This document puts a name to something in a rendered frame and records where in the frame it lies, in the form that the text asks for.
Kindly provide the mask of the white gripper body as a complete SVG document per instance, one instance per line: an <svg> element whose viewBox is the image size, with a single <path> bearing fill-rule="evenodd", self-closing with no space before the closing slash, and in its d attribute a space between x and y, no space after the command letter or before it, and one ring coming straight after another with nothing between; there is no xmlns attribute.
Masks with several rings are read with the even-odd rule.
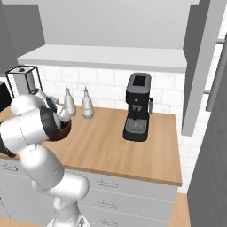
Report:
<svg viewBox="0 0 227 227"><path fill-rule="evenodd" d="M69 122L71 120L70 114L65 110L63 106L58 107L57 116L62 122Z"/></svg>

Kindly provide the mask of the black coffee machine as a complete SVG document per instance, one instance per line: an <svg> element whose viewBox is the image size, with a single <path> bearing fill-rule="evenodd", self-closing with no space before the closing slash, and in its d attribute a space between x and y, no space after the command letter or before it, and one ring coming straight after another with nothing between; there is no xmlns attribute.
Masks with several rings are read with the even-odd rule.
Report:
<svg viewBox="0 0 227 227"><path fill-rule="evenodd" d="M128 115L123 130L123 138L144 142L148 137L153 99L150 97L152 77L147 73L133 73L126 88Z"/></svg>

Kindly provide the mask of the grey drawer front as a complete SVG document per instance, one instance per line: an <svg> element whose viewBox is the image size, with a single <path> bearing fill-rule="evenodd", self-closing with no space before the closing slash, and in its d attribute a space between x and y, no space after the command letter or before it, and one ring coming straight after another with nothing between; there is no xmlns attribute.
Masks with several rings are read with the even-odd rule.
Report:
<svg viewBox="0 0 227 227"><path fill-rule="evenodd" d="M177 193L177 187L167 184L156 184L146 181L121 178L117 176L107 176L69 169L69 172L86 176L90 182L90 187L97 190L108 192L118 192L126 195L138 196L160 201L174 202ZM118 188L110 188L96 185L96 181L103 179L105 182L114 181Z"/></svg>
<svg viewBox="0 0 227 227"><path fill-rule="evenodd" d="M110 209L98 206L98 202L105 201L118 206ZM103 208L106 211L115 211L124 215L150 218L156 221L168 222L172 214L173 202L141 198L118 192L108 192L91 188L86 197L79 201L81 206Z"/></svg>
<svg viewBox="0 0 227 227"><path fill-rule="evenodd" d="M150 218L124 215L118 212L105 211L104 209L79 206L82 215L90 223L90 227L109 227L100 223L100 220L115 220L118 227L168 227L168 222L156 221Z"/></svg>
<svg viewBox="0 0 227 227"><path fill-rule="evenodd" d="M10 190L22 189L26 190L31 189L31 180L25 174L23 168L21 167L18 161L14 160L3 160L0 159L0 165L7 164L8 166L18 168L18 171L10 171L0 169L0 189L9 188Z"/></svg>

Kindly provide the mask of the black toaster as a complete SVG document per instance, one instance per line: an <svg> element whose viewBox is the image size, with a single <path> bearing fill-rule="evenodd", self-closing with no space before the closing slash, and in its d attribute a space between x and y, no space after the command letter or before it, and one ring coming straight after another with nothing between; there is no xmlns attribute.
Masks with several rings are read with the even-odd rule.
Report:
<svg viewBox="0 0 227 227"><path fill-rule="evenodd" d="M0 81L0 112L2 112L12 102L10 93L4 82Z"/></svg>

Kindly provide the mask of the grey open wall cabinet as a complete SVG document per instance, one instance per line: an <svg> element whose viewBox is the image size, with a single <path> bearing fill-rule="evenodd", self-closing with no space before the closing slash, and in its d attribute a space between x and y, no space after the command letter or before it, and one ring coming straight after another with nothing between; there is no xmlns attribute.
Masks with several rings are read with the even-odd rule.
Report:
<svg viewBox="0 0 227 227"><path fill-rule="evenodd" d="M20 63L183 73L190 8L200 0L23 0L44 45Z"/></svg>

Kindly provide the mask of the grey cabinet door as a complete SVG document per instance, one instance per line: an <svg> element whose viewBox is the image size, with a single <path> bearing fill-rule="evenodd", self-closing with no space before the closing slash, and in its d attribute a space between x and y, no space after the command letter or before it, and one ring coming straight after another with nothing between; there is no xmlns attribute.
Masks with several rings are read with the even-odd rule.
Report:
<svg viewBox="0 0 227 227"><path fill-rule="evenodd" d="M226 4L227 0L200 0L190 7L184 39L183 136L193 135Z"/></svg>

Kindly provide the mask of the grey closed wall cabinet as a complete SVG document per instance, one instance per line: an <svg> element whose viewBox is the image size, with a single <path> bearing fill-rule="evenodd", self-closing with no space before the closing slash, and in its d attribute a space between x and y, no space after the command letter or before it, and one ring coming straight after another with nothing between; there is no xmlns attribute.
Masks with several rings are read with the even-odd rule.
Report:
<svg viewBox="0 0 227 227"><path fill-rule="evenodd" d="M0 0L0 74L44 44L38 5Z"/></svg>

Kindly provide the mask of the dark brown bowl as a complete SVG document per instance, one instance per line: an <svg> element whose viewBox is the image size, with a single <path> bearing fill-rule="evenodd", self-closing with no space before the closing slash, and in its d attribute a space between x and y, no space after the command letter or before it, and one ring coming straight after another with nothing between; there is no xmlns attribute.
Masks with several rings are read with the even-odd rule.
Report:
<svg viewBox="0 0 227 227"><path fill-rule="evenodd" d="M72 121L61 122L60 123L60 132L54 138L50 139L50 142L56 142L64 139L71 131Z"/></svg>

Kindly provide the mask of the grey fridge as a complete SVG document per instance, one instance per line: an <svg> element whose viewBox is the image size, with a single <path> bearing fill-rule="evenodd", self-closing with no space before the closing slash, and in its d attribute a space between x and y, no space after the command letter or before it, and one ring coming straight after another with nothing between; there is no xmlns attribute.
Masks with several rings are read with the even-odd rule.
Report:
<svg viewBox="0 0 227 227"><path fill-rule="evenodd" d="M187 197L191 227L227 227L227 52Z"/></svg>

